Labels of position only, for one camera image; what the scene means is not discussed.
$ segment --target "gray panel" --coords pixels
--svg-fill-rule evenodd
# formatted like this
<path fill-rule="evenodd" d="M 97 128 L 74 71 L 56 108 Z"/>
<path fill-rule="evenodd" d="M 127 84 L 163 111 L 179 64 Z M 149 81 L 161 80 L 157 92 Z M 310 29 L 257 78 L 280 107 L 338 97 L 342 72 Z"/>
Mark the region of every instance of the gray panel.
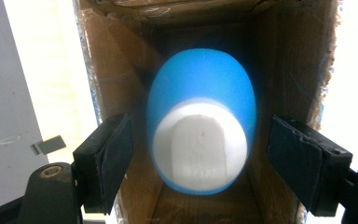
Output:
<path fill-rule="evenodd" d="M 47 164 L 30 145 L 41 141 L 5 5 L 0 0 L 0 205 L 22 196 L 28 177 Z"/>

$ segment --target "white cap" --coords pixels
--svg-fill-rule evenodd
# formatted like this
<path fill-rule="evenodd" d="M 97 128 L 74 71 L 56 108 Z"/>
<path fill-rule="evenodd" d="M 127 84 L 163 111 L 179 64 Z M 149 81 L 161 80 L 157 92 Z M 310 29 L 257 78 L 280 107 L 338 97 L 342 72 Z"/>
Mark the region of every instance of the white cap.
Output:
<path fill-rule="evenodd" d="M 183 191 L 226 188 L 241 172 L 246 155 L 240 123 L 210 99 L 178 104 L 161 121 L 153 139 L 157 167 Z"/>

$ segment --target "blue egg-shaped object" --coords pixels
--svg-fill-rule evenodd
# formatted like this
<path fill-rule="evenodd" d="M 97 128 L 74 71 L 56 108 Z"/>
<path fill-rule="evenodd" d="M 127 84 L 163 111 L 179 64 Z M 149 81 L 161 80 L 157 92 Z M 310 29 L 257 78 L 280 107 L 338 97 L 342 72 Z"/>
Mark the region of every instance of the blue egg-shaped object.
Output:
<path fill-rule="evenodd" d="M 227 53 L 189 49 L 171 57 L 153 82 L 146 113 L 151 156 L 171 188 L 214 194 L 240 174 L 255 135 L 255 95 Z"/>

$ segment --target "cardboard wall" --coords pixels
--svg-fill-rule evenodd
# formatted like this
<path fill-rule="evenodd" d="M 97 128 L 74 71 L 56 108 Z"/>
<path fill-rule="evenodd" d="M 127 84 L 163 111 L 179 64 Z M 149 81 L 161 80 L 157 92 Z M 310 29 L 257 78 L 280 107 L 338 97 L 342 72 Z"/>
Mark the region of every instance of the cardboard wall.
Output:
<path fill-rule="evenodd" d="M 206 16 L 193 17 L 197 7 L 190 5 L 159 18 L 140 15 L 144 9 L 159 11 L 171 3 L 122 6 L 125 2 L 133 1 L 76 2 L 102 118 L 134 114 L 134 158 L 117 196 L 118 215 L 128 223 L 299 222 L 303 211 L 298 199 L 266 159 L 269 122 L 273 114 L 280 114 L 317 126 L 320 89 L 329 79 L 332 62 L 336 2 L 228 1 L 232 5 L 222 5 L 220 14 L 214 5 L 206 7 Z M 251 7 L 246 12 L 234 9 L 241 4 Z M 233 15 L 221 20 L 228 12 Z M 250 76 L 257 103 L 256 138 L 245 170 L 232 187 L 208 197 L 165 186 L 145 139 L 145 102 L 154 75 L 174 53 L 193 48 L 220 49 L 236 58 Z"/>

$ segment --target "cardboard box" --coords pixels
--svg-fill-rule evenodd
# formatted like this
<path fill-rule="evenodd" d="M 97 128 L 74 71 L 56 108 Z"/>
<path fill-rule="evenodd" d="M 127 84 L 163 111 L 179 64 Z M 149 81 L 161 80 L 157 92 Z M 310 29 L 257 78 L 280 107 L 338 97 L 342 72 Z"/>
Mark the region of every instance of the cardboard box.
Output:
<path fill-rule="evenodd" d="M 134 158 L 117 196 L 124 223 L 299 223 L 304 209 L 266 159 L 273 114 L 318 128 L 330 78 L 336 1 L 77 0 L 79 31 L 101 118 L 134 114 Z M 173 54 L 220 49 L 254 85 L 255 143 L 235 183 L 212 196 L 163 184 L 146 143 L 147 93 Z"/>

